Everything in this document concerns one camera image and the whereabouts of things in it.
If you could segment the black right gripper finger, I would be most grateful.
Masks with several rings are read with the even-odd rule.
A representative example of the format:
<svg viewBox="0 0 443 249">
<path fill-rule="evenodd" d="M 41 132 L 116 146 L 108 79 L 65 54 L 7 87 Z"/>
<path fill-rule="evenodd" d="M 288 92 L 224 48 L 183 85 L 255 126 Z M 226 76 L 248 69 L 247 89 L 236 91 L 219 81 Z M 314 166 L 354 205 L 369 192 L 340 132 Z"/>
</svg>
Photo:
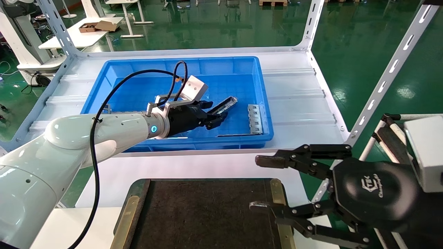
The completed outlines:
<svg viewBox="0 0 443 249">
<path fill-rule="evenodd" d="M 302 145 L 294 150 L 278 150 L 275 155 L 256 156 L 256 165 L 264 168 L 292 168 L 317 179 L 332 177 L 332 170 L 318 160 L 342 160 L 352 156 L 351 146 L 345 144 Z"/>
<path fill-rule="evenodd" d="M 314 225 L 309 219 L 338 211 L 337 204 L 332 200 L 289 207 L 285 204 L 253 201 L 249 203 L 253 212 L 272 214 L 278 225 L 289 225 L 306 238 L 335 244 L 346 248 L 367 248 L 370 240 L 367 236 L 350 231 L 345 232 L 334 228 Z"/>
</svg>

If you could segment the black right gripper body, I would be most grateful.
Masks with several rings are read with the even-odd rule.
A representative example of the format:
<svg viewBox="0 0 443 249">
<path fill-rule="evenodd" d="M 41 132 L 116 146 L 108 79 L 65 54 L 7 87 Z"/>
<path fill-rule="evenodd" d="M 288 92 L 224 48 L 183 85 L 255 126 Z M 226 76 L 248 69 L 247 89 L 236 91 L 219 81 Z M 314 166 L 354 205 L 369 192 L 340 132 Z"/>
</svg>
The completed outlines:
<svg viewBox="0 0 443 249">
<path fill-rule="evenodd" d="M 369 227 L 442 236 L 442 193 L 424 192 L 410 165 L 348 158 L 334 167 L 333 185 L 345 214 Z"/>
</svg>

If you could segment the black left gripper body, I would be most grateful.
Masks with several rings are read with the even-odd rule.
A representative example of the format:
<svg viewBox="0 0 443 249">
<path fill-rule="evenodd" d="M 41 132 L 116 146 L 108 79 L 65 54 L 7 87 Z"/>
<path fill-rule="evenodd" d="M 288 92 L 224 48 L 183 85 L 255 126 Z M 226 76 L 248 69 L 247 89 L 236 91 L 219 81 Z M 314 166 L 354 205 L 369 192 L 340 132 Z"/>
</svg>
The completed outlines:
<svg viewBox="0 0 443 249">
<path fill-rule="evenodd" d="M 166 137 L 172 137 L 204 126 L 206 112 L 199 108 L 199 102 L 181 105 L 169 111 L 168 121 L 170 128 Z"/>
</svg>

